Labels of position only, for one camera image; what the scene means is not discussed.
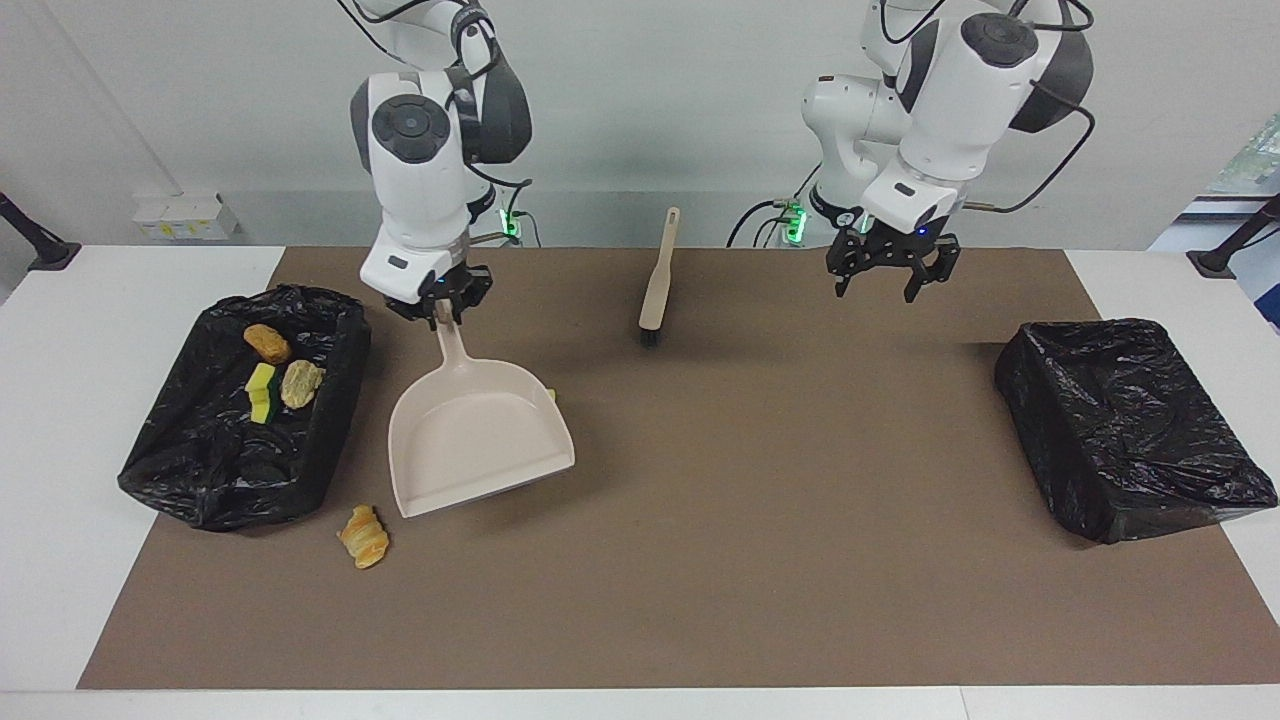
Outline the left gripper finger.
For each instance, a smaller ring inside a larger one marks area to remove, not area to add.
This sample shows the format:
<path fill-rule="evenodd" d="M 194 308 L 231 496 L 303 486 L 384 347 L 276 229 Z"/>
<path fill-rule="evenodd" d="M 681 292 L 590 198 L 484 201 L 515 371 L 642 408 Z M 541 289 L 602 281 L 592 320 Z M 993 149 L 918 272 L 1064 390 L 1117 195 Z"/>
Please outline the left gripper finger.
<path fill-rule="evenodd" d="M 956 240 L 937 240 L 931 255 L 932 261 L 925 264 L 925 255 L 920 251 L 906 251 L 904 254 L 911 278 L 904 288 L 904 301 L 913 304 L 920 291 L 933 283 L 943 283 L 950 279 L 961 246 Z"/>
<path fill-rule="evenodd" d="M 827 272 L 835 278 L 835 295 L 842 299 L 852 278 L 869 268 L 865 238 L 858 232 L 838 232 L 826 252 Z"/>

